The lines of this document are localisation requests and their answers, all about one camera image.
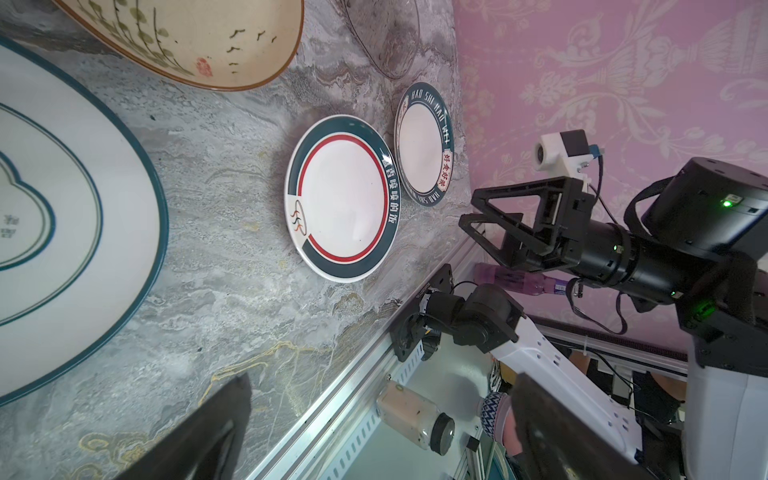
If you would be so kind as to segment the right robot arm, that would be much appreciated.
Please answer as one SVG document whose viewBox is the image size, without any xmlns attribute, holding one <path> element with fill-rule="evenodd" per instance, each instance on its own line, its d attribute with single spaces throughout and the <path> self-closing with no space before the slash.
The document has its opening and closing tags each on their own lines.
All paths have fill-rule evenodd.
<svg viewBox="0 0 768 480">
<path fill-rule="evenodd" d="M 642 190 L 644 214 L 622 223 L 591 217 L 598 194 L 585 167 L 598 160 L 541 153 L 541 181 L 479 189 L 472 232 L 492 223 L 501 246 L 475 241 L 500 265 L 561 270 L 574 282 L 610 288 L 636 309 L 675 308 L 690 335 L 687 409 L 681 431 L 615 403 L 563 359 L 521 306 L 485 284 L 468 298 L 434 292 L 416 327 L 450 334 L 516 372 L 516 432 L 536 479 L 670 477 L 763 479 L 767 475 L 767 180 L 737 165 L 689 160 Z"/>
</svg>

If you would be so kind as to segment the white plate red green rim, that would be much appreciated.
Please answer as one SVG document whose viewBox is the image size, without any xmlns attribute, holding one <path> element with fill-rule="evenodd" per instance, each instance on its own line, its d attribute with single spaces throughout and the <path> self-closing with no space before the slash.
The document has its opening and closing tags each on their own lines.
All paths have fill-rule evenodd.
<svg viewBox="0 0 768 480">
<path fill-rule="evenodd" d="M 364 120 L 339 114 L 312 125 L 292 153 L 283 192 L 291 240 L 318 275 L 360 281 L 388 255 L 400 180 L 386 142 Z"/>
</svg>

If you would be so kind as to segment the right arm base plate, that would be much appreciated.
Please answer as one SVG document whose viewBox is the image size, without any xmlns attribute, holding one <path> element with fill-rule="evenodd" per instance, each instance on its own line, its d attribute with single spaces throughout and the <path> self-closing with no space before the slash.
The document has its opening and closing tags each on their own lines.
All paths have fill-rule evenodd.
<svg viewBox="0 0 768 480">
<path fill-rule="evenodd" d="M 427 331 L 426 305 L 435 292 L 448 293 L 453 287 L 452 267 L 444 263 L 396 312 L 389 327 L 393 352 L 404 363 Z"/>
</svg>

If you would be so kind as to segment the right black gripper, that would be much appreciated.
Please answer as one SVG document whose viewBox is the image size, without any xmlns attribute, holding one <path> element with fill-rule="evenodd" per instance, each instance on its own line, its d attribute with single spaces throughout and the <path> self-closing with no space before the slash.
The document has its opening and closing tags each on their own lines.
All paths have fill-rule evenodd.
<svg viewBox="0 0 768 480">
<path fill-rule="evenodd" d="M 480 188 L 471 200 L 479 213 L 462 215 L 458 225 L 509 269 L 569 272 L 640 300 L 682 298 L 690 256 L 594 220 L 596 203 L 582 180 L 568 177 Z"/>
</svg>

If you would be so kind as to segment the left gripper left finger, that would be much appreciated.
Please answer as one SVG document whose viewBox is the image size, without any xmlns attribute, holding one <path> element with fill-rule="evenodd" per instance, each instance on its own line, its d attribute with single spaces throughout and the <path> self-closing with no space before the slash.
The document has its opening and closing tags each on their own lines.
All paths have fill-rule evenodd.
<svg viewBox="0 0 768 480">
<path fill-rule="evenodd" d="M 121 479 L 231 479 L 251 413 L 249 377 L 240 375 L 132 464 Z"/>
</svg>

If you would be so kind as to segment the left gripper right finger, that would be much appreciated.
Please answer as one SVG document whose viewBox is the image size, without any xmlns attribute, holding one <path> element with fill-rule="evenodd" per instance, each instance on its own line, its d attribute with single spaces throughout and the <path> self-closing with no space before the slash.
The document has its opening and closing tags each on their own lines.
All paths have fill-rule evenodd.
<svg viewBox="0 0 768 480">
<path fill-rule="evenodd" d="M 630 462 L 526 374 L 512 394 L 523 469 L 530 479 L 631 480 L 651 475 Z"/>
</svg>

